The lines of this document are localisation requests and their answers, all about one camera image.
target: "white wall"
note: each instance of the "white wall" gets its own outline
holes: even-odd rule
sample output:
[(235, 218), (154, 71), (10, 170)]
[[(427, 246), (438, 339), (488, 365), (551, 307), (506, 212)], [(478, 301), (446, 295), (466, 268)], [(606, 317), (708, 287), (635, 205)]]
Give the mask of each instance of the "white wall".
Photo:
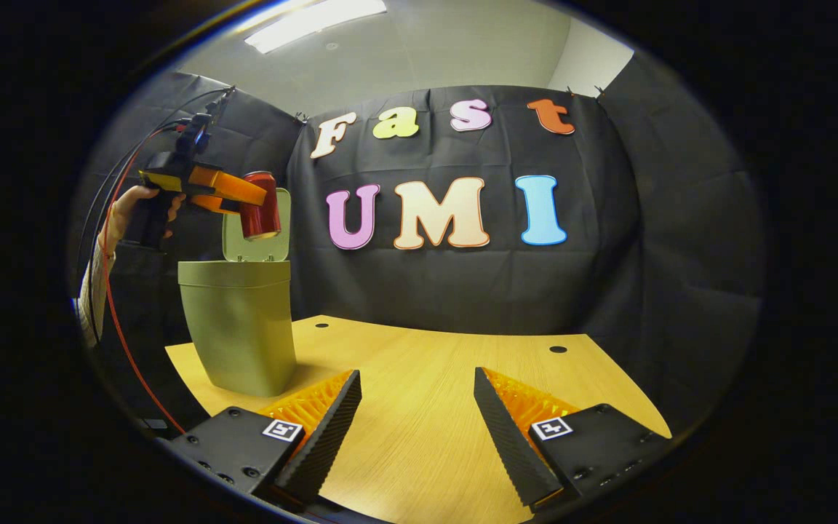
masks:
[(548, 81), (550, 90), (566, 90), (596, 97), (594, 86), (606, 89), (632, 57), (632, 49), (581, 20), (571, 19), (568, 40)]

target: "red cable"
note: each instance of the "red cable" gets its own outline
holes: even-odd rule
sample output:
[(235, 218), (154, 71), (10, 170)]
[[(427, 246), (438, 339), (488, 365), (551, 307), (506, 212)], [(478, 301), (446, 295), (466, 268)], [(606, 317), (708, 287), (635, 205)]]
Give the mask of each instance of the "red cable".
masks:
[[(155, 132), (151, 133), (151, 135), (147, 137), (147, 140), (152, 139), (154, 136), (156, 136), (157, 133), (160, 132), (162, 132), (162, 130), (156, 130)], [(144, 143), (142, 143), (140, 147), (137, 147), (136, 152), (134, 152), (134, 155), (131, 156), (131, 159), (125, 167), (125, 172), (122, 173), (122, 177), (119, 180), (119, 185), (116, 186), (116, 192), (114, 192), (112, 195), (112, 202), (109, 202), (109, 210), (105, 213), (106, 225), (108, 225), (109, 218), (112, 215), (112, 206), (114, 205), (114, 203), (116, 203), (116, 198), (119, 196), (119, 189), (122, 188), (122, 182), (125, 180), (127, 172), (129, 172), (129, 169), (131, 169), (131, 164), (134, 163), (134, 159), (137, 158), (137, 153), (140, 153), (140, 149), (144, 147)], [(122, 348), (125, 349), (125, 354), (127, 355), (127, 359), (129, 359), (129, 362), (131, 364), (131, 369), (134, 370), (134, 374), (137, 376), (137, 379), (139, 379), (140, 385), (144, 386), (144, 391), (147, 391), (147, 394), (151, 396), (151, 399), (153, 400), (154, 404), (157, 404), (157, 407), (160, 408), (160, 411), (162, 411), (164, 416), (167, 417), (167, 420), (170, 420), (170, 422), (172, 422), (173, 425), (176, 426), (177, 430), (180, 430), (182, 434), (185, 434), (186, 431), (184, 431), (183, 428), (180, 427), (179, 424), (177, 424), (176, 420), (173, 420), (173, 417), (169, 414), (169, 412), (167, 412), (167, 409), (164, 408), (164, 405), (161, 404), (159, 400), (157, 400), (156, 396), (154, 396), (150, 386), (147, 385), (147, 382), (144, 381), (144, 377), (142, 377), (142, 375), (140, 374), (140, 370), (137, 369), (137, 364), (135, 364), (134, 358), (131, 356), (131, 351), (129, 351), (129, 348), (127, 348), (125, 335), (122, 334), (122, 326), (119, 324), (119, 316), (116, 314), (116, 304), (114, 304), (114, 301), (112, 299), (112, 286), (109, 284), (109, 255), (107, 255), (106, 253), (106, 248), (108, 247), (106, 245), (106, 241), (107, 239), (105, 238), (105, 235), (103, 235), (103, 273), (105, 275), (105, 294), (109, 298), (109, 309), (112, 311), (112, 320), (114, 321), (114, 324), (116, 324), (116, 331), (117, 333), (119, 333), (119, 340), (122, 341)]]

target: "trash can lid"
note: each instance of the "trash can lid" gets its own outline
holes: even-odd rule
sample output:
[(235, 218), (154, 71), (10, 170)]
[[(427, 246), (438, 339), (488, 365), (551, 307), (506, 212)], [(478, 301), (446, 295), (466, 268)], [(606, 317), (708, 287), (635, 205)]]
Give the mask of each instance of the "trash can lid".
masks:
[(222, 254), (230, 262), (280, 262), (290, 252), (290, 192), (276, 189), (280, 233), (269, 239), (246, 241), (240, 215), (222, 215)]

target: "ceiling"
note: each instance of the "ceiling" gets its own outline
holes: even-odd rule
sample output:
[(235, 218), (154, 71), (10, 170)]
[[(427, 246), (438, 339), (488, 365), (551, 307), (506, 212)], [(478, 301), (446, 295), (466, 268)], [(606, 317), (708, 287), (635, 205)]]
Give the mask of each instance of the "ceiling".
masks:
[[(531, 0), (385, 0), (269, 53), (246, 44), (257, 26), (186, 56), (177, 70), (235, 84), (273, 106), (319, 115), (359, 100), (461, 85), (546, 87), (571, 19)], [(329, 50), (327, 44), (338, 44)]]

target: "green trash can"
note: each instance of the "green trash can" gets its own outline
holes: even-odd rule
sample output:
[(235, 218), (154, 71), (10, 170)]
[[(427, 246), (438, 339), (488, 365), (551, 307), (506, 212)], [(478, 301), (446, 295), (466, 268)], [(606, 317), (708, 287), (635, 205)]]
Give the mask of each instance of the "green trash can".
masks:
[(182, 261), (177, 281), (193, 345), (209, 381), (276, 396), (296, 368), (290, 321), (290, 193), (277, 190), (282, 232), (246, 241), (238, 215), (222, 215), (225, 260)]

